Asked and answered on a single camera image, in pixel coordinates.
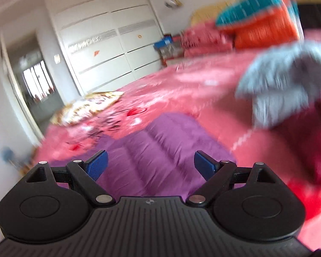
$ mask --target silver screw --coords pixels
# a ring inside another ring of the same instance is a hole
[[[195,204],[202,204],[206,198],[202,195],[192,195],[188,198],[188,200]]]
[[[96,197],[96,201],[99,203],[109,203],[113,200],[113,197],[110,195],[102,194]]]

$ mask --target purple puffer jacket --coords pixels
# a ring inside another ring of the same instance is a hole
[[[180,113],[162,114],[145,129],[119,140],[103,136],[94,149],[77,158],[87,159],[101,149],[108,152],[109,161],[97,183],[117,200],[121,196],[173,195],[185,200],[205,182],[194,167],[197,150],[218,161],[235,161],[192,117]]]

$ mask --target bed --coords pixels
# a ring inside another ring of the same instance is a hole
[[[310,174],[276,131],[252,127],[251,102],[234,98],[240,77],[260,52],[249,49],[193,59],[130,83],[120,89],[125,92],[121,99],[96,117],[71,127],[50,125],[34,161],[61,166],[72,159],[85,159],[106,149],[108,137],[121,139],[138,132],[162,113],[182,113],[222,143],[238,166],[264,162],[280,176],[305,204],[307,219],[299,239],[315,250],[321,247],[321,186],[312,184]],[[102,179],[98,183],[105,187]],[[123,183],[119,195],[138,195],[129,193],[131,185]],[[164,192],[160,187],[152,195]],[[166,195],[179,194],[168,190]]]

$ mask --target white wardrobe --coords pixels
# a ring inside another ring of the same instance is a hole
[[[148,0],[46,0],[80,93],[112,91],[161,68]]]

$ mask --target doorway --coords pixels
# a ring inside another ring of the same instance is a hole
[[[50,76],[35,35],[7,48],[10,81],[36,135],[44,135],[50,118],[64,103]]]

